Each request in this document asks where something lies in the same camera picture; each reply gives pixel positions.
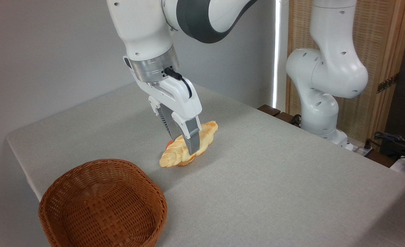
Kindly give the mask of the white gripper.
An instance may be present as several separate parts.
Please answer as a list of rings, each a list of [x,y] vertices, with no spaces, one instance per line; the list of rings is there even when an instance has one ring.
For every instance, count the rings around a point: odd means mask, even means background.
[[[200,149],[201,124],[198,115],[202,107],[196,89],[190,81],[162,74],[159,81],[146,83],[134,74],[137,85],[149,95],[149,103],[160,117],[172,140],[180,135],[193,155]]]

